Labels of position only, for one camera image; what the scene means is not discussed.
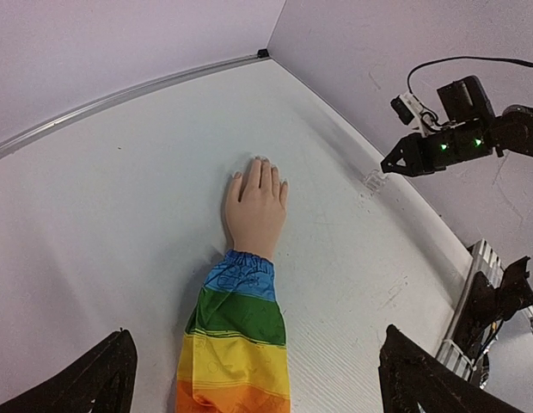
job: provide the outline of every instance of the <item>metal strip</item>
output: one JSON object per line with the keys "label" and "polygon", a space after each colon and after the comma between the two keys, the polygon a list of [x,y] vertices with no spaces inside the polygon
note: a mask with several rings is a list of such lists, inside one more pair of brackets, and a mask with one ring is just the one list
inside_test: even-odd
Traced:
{"label": "metal strip", "polygon": [[158,79],[141,83],[137,86],[133,86],[131,88],[121,90],[120,92],[102,97],[101,99],[82,105],[79,108],[72,109],[69,112],[65,112],[56,118],[52,118],[40,123],[37,126],[31,127],[28,130],[3,141],[0,144],[0,159],[14,153],[15,151],[18,151],[22,147],[29,145],[38,139],[43,138],[49,133],[56,132],[57,130],[71,125],[78,120],[85,119],[93,114],[97,114],[121,103],[128,102],[132,99],[136,99],[137,97],[148,95],[149,93],[157,90],[165,89],[169,86],[187,82],[198,77],[249,65],[251,63],[266,59],[269,58],[260,59],[256,54],[254,54],[238,59],[226,60],[213,65],[205,65],[189,71],[182,71],[173,75],[167,75],[166,77],[160,77]]}

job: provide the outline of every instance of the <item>sleeve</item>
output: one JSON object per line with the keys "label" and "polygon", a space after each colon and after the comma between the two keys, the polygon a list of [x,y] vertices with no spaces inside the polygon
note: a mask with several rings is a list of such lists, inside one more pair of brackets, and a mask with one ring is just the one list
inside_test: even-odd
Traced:
{"label": "sleeve", "polygon": [[207,276],[177,370],[177,413],[289,413],[284,319],[274,266],[229,251]]}

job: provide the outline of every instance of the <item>hand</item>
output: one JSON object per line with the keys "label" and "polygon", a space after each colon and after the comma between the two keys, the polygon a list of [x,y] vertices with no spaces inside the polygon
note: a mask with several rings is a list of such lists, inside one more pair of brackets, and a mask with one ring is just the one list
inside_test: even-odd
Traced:
{"label": "hand", "polygon": [[254,159],[245,188],[242,173],[236,172],[225,205],[234,250],[273,261],[285,222],[288,192],[287,182],[280,183],[278,168],[268,160]]}

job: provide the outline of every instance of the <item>black corner cap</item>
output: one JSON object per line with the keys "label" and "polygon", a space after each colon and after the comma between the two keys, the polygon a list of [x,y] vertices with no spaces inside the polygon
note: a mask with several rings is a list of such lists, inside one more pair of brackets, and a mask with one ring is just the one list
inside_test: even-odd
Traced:
{"label": "black corner cap", "polygon": [[260,50],[257,52],[257,58],[258,58],[258,59],[266,59],[266,58],[270,58],[270,53],[268,52],[267,49],[260,49]]}

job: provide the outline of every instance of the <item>blue elastic cuff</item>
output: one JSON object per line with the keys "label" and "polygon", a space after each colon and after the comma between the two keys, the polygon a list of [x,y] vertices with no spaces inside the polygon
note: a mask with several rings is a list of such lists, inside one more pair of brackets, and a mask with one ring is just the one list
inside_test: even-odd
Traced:
{"label": "blue elastic cuff", "polygon": [[230,250],[207,276],[205,287],[276,301],[274,265],[259,256]]}

